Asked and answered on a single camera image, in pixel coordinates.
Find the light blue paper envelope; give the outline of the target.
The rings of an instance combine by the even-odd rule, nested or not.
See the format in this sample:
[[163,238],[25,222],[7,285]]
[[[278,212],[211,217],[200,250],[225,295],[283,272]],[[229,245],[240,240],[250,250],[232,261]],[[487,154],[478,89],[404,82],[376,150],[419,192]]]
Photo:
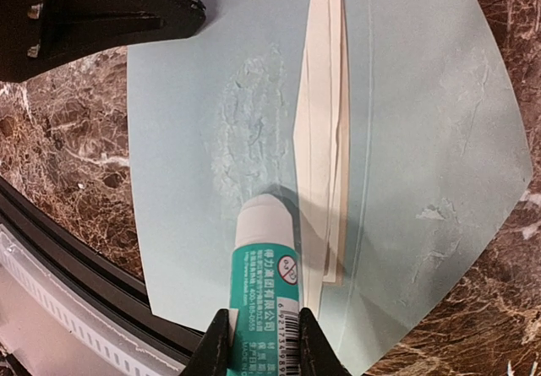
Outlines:
[[[270,193],[301,255],[293,129],[310,0],[203,0],[187,40],[128,49],[134,211],[154,315],[204,330],[228,304],[238,214]],[[485,250],[532,178],[477,0],[344,0],[350,165],[344,278],[320,326],[366,372]]]

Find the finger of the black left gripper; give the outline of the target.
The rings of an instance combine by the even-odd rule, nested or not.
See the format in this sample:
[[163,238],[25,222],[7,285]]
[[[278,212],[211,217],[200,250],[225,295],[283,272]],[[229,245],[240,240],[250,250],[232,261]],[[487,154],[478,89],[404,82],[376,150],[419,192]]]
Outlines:
[[20,83],[117,46],[186,39],[200,0],[1,0],[1,80]]

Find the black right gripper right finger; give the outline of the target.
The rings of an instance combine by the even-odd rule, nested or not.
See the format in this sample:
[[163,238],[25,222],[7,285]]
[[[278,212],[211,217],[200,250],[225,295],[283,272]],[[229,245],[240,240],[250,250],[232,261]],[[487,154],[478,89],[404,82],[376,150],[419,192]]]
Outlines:
[[302,376],[351,376],[334,353],[312,311],[299,312],[300,374]]

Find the spare gray paper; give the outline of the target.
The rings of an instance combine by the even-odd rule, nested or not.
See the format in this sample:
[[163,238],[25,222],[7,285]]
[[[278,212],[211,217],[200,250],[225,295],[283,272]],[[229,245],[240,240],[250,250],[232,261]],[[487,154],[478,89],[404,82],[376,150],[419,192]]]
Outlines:
[[350,96],[344,0],[310,0],[293,129],[303,304],[320,310],[344,278]]

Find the white green glue stick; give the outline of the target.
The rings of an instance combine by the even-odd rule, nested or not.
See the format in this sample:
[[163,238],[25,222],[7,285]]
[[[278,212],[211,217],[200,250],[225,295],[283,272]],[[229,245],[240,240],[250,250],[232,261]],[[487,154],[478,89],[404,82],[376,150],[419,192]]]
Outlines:
[[246,202],[232,253],[229,375],[298,375],[298,259],[292,216],[270,194]]

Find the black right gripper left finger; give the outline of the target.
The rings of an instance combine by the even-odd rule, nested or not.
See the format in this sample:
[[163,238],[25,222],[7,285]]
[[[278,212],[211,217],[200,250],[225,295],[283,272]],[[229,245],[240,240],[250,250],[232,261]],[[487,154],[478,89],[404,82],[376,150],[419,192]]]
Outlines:
[[181,376],[225,376],[229,351],[229,312],[216,312]]

